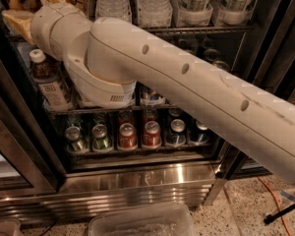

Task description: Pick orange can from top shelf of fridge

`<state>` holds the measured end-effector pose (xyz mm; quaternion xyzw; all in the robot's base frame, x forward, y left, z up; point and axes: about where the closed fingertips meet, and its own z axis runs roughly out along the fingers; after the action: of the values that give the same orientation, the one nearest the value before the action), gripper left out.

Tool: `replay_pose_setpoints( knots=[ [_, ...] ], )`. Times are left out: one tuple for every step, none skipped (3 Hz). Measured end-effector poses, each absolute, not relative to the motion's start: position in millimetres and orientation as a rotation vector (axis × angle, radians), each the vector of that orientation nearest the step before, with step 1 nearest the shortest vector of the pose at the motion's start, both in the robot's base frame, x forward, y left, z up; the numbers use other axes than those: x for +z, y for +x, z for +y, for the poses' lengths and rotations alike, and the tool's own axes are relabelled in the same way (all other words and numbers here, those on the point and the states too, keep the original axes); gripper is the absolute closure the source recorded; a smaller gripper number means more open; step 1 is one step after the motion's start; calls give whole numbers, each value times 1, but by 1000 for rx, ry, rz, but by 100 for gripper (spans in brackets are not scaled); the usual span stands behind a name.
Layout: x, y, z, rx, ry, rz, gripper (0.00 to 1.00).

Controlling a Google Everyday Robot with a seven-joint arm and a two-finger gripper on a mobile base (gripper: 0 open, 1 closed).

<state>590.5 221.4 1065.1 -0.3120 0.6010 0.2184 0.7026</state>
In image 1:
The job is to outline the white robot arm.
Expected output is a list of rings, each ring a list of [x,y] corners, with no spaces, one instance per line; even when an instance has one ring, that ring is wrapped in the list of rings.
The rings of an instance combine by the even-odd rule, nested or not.
[[[8,26],[63,62],[76,90],[123,108],[143,84],[295,186],[295,105],[116,18],[90,21],[66,2],[5,10]]]

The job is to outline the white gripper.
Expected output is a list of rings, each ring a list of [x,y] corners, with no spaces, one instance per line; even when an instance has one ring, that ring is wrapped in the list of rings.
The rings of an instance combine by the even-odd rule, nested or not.
[[[4,10],[3,20],[30,45],[62,61],[63,53],[79,35],[89,31],[91,21],[65,0],[39,0],[42,7],[35,13]]]

